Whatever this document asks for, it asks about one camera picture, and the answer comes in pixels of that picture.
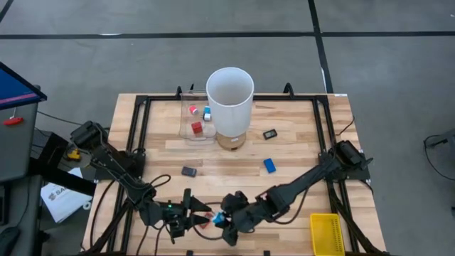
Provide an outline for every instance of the white cube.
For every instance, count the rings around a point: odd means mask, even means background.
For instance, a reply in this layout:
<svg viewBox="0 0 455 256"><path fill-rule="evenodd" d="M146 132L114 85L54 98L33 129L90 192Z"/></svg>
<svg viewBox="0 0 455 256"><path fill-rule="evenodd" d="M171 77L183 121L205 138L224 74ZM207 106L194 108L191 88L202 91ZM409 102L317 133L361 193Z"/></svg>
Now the white cube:
<svg viewBox="0 0 455 256"><path fill-rule="evenodd" d="M204 120L205 121L210 121L212 119L212 116L209 113L204 114Z"/></svg>

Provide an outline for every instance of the yellow plastic basket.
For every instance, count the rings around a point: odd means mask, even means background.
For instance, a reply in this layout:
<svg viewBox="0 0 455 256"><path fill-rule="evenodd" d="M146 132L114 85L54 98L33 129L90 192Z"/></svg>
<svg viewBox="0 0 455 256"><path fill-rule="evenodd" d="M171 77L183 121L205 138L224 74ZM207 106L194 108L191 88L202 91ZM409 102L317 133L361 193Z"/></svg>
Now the yellow plastic basket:
<svg viewBox="0 0 455 256"><path fill-rule="evenodd" d="M315 256L344 256L343 234L338 214L310 215L311 239Z"/></svg>

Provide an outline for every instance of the concrete floor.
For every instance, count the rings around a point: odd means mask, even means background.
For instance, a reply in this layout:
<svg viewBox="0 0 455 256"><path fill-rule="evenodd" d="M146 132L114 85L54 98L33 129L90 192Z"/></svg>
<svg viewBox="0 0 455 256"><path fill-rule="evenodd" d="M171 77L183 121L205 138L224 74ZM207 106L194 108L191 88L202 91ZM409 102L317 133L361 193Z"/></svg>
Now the concrete floor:
<svg viewBox="0 0 455 256"><path fill-rule="evenodd" d="M0 8L6 0L0 0ZM323 32L455 31L452 0L317 0ZM313 31L304 0L14 0L2 34ZM395 255L454 255L455 184L434 173L422 140L455 128L455 37L324 38L335 93L348 93L370 171L382 232ZM109 126L121 92L203 88L214 70L251 73L258 92L324 92L316 42L302 38L0 40L0 61L42 86L39 109ZM74 126L39 116L69 137ZM430 151L455 177L447 148ZM87 211L60 225L44 255L79 250Z"/></svg>

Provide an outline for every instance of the wooden table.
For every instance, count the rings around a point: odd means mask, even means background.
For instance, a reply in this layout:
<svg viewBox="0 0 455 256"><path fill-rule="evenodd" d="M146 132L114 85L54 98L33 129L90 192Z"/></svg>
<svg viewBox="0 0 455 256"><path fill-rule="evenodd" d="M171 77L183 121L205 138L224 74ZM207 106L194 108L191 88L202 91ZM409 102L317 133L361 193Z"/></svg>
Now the wooden table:
<svg viewBox="0 0 455 256"><path fill-rule="evenodd" d="M121 94L109 133L109 142L118 150L125 149L134 109L135 94ZM353 118L346 95L328 95L333 126L339 133ZM254 201L256 195L267 188L287 183L314 167L320 152L313 107L306 101L254 102L252 120L247 133L247 141L237 151L221 149L217 143L189 145L178 135L180 129L181 103L178 101L153 101L146 134L146 168L143 180L151 181L161 174L172 175L172 180L157 189L155 200L179 202L185 188L202 202L221 201L228 193L238 190ZM321 119L328 141L325 117ZM137 125L135 145L139 137L140 119ZM278 137L265 141L262 133L276 129ZM350 140L360 148L355 125L350 126L337 140ZM272 158L277 171L268 174L262 161ZM181 175L182 166L197 168L198 176L189 178ZM92 211L85 231L83 245L89 248L90 226L95 207L109 181L97 185L93 198ZM385 250L375 203L371 191L359 181L346 181L353 218L370 241L380 250ZM103 200L95 224L95 240L105 230L112 219L118 183L115 183ZM291 210L280 220L288 220L296 212L301 197L291 206ZM253 234L240 233L237 246L230 247L223 240L207 241L190 230L185 237L177 238L172 245L166 232L159 238L159 255L184 255L193 250L195 255L262 255L270 250L272 255L313 255L309 230L311 213L330 213L326 184L321 181L312 186L306 197L299 217L290 225L277 225L263 221ZM343 224L346 250L350 250L347 227ZM123 223L117 232L115 247L119 249ZM145 226L134 213L130 233L128 255L136 253ZM207 236L220 236L221 229L210 224L202 230ZM152 255L155 248L156 231L149 229L142 245L141 255Z"/></svg>

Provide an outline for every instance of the red cube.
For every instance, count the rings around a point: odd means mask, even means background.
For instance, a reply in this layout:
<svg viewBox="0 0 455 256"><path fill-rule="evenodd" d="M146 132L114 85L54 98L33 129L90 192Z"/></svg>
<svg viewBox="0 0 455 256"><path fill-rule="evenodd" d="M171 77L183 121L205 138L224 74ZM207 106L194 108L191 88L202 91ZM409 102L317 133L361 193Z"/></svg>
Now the red cube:
<svg viewBox="0 0 455 256"><path fill-rule="evenodd" d="M202 132L202 124L200 122L192 123L191 128L193 128L194 134L198 134L198 133Z"/></svg>

